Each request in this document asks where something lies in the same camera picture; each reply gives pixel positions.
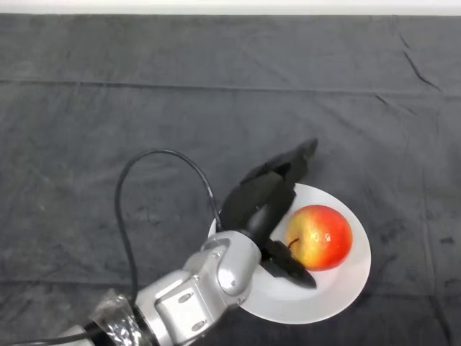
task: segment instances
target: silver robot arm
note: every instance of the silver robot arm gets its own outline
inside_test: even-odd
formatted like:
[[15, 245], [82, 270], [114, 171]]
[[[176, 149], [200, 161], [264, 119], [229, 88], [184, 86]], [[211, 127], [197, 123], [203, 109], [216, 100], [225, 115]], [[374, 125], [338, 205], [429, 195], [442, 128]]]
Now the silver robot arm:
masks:
[[[147, 344], [137, 342], [139, 338], [123, 339], [107, 333], [104, 337], [73, 342], [71, 346], [190, 345], [204, 337], [228, 309], [238, 307], [248, 298], [251, 277], [260, 260], [259, 248], [242, 233], [215, 234], [181, 270], [139, 292], [136, 328], [141, 324], [147, 327]], [[82, 331], [81, 327], [74, 327], [65, 335]]]

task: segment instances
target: clear plastic cover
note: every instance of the clear plastic cover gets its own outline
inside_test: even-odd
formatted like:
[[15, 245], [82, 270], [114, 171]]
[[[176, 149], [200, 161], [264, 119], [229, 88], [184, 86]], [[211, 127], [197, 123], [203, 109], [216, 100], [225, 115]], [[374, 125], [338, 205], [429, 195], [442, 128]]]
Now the clear plastic cover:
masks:
[[140, 329], [128, 300], [110, 290], [95, 308], [92, 319], [106, 332], [116, 346], [149, 346], [146, 334]]

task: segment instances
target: apple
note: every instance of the apple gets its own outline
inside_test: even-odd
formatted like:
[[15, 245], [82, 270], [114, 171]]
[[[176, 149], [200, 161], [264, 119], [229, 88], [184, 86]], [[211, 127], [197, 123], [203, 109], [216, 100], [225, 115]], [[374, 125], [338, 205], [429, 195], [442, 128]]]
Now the apple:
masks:
[[352, 247], [351, 226], [338, 211], [324, 205], [297, 210], [285, 233], [292, 255], [308, 270], [340, 265]]

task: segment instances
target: white plate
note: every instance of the white plate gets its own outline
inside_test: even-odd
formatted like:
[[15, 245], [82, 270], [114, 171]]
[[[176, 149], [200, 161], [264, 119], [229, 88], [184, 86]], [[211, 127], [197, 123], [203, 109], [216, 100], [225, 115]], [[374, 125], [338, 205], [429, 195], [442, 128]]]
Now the white plate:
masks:
[[[316, 289], [302, 288], [284, 278], [274, 278], [258, 266], [253, 287], [242, 308], [253, 315], [286, 324], [307, 324], [332, 317], [343, 311], [360, 294], [370, 273], [372, 255], [367, 234], [359, 219], [337, 198], [315, 187], [296, 184], [296, 198], [271, 235], [285, 242], [285, 229], [291, 215], [306, 205], [327, 205], [349, 222], [353, 242], [347, 258], [338, 267], [312, 272]], [[215, 222], [208, 236], [215, 233]]]

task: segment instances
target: white wall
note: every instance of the white wall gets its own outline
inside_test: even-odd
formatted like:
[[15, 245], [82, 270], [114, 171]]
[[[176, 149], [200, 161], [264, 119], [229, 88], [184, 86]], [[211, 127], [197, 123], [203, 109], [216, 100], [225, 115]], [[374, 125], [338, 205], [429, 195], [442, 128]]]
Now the white wall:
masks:
[[461, 0], [0, 0], [0, 12], [461, 15]]

